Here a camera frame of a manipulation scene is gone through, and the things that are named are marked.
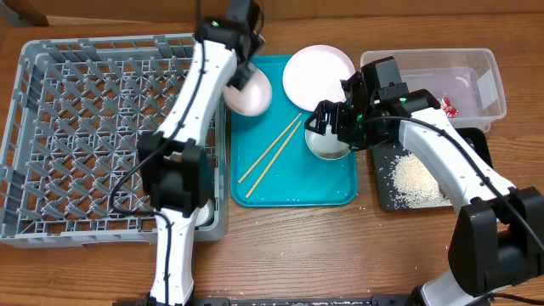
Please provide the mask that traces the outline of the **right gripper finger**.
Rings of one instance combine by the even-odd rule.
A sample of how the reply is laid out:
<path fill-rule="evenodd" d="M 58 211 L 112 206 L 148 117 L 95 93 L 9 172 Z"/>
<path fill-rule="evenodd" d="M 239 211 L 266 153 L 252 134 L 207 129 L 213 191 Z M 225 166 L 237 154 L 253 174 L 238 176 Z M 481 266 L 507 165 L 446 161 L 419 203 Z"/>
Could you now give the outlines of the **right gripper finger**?
<path fill-rule="evenodd" d="M 315 112 L 304 123 L 304 128 L 312 133 L 324 136 L 326 129 L 330 128 L 332 134 L 337 134 L 337 112 Z"/>
<path fill-rule="evenodd" d="M 343 102 L 322 100 L 314 113 L 319 123 L 342 123 L 347 118 L 347 105 Z"/>

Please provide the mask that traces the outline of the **white shallow bowl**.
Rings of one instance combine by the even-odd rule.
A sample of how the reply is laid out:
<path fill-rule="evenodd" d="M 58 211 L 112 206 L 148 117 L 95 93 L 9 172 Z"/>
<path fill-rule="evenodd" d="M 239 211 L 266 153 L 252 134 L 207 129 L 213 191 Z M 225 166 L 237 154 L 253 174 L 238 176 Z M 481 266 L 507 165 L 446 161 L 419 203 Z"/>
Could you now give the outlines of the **white shallow bowl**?
<path fill-rule="evenodd" d="M 271 104 L 271 83 L 261 70 L 255 68 L 242 90 L 227 86 L 223 98 L 226 105 L 239 115 L 260 116 Z"/>

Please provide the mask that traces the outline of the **grey bowl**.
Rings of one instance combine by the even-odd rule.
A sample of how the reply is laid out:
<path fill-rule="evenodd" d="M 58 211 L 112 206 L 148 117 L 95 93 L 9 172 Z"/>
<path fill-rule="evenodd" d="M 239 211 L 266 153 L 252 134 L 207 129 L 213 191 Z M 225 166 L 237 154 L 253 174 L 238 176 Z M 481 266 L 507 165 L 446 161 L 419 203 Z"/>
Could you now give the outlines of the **grey bowl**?
<path fill-rule="evenodd" d="M 324 135 L 307 130 L 305 132 L 305 141 L 309 150 L 323 160 L 338 160 L 351 152 L 349 145 L 339 141 L 337 134 L 332 132 L 331 125 L 326 126 Z"/>

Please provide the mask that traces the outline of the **white rice pile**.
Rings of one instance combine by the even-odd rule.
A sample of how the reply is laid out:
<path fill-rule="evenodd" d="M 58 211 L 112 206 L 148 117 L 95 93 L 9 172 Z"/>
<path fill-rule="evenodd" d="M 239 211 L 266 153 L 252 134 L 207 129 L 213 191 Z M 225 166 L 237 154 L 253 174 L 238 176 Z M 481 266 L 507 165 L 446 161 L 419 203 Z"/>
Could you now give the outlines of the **white rice pile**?
<path fill-rule="evenodd" d="M 451 207 L 432 174 L 411 152 L 402 149 L 388 159 L 384 174 L 387 208 L 394 210 Z"/>

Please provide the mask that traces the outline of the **red snack wrapper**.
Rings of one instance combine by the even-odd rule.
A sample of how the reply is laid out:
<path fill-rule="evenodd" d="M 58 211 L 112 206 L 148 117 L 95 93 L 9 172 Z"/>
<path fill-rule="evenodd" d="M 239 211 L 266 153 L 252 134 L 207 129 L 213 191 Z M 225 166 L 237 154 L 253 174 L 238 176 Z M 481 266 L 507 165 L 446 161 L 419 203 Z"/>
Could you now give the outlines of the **red snack wrapper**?
<path fill-rule="evenodd" d="M 458 114 L 458 110 L 451 104 L 447 97 L 444 97 L 440 103 L 441 109 L 445 112 L 448 118 L 453 118 Z"/>

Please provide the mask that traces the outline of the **small white cup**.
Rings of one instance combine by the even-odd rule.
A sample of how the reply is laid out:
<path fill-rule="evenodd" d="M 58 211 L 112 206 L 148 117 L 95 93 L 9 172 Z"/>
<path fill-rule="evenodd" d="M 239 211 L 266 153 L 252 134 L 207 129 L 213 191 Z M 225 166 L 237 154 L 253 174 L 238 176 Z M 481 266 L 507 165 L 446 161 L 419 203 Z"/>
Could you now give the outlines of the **small white cup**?
<path fill-rule="evenodd" d="M 209 199 L 207 203 L 200 209 L 195 220 L 195 226 L 200 227 L 208 223 L 214 215 L 215 203 Z"/>

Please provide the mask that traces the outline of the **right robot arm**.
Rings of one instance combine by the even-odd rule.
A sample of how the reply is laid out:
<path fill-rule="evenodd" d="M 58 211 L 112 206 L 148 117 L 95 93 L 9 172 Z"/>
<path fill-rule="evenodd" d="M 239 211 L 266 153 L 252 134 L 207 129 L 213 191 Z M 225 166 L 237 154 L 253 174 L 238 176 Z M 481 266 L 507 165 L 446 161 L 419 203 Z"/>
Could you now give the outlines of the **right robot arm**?
<path fill-rule="evenodd" d="M 410 91 L 394 57 L 362 66 L 341 82 L 344 102 L 322 100 L 304 123 L 331 131 L 350 150 L 395 141 L 415 155 L 450 199 L 456 227 L 448 269 L 417 286 L 408 305 L 487 305 L 543 274 L 543 195 L 495 172 L 451 126 L 426 89 Z"/>

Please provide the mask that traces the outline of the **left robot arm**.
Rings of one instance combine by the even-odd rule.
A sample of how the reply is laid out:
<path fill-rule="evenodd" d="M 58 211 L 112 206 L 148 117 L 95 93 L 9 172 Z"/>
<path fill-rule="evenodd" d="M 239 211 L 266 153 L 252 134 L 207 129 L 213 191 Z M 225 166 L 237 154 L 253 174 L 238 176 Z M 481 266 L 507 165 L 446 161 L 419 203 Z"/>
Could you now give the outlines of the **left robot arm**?
<path fill-rule="evenodd" d="M 196 221 L 213 200 L 207 131 L 228 85 L 241 89 L 249 59 L 264 45 L 264 14 L 253 0 L 231 2 L 224 17 L 198 21 L 189 72 L 167 118 L 137 143 L 144 192 L 157 227 L 156 276 L 150 305 L 186 305 L 195 282 Z"/>

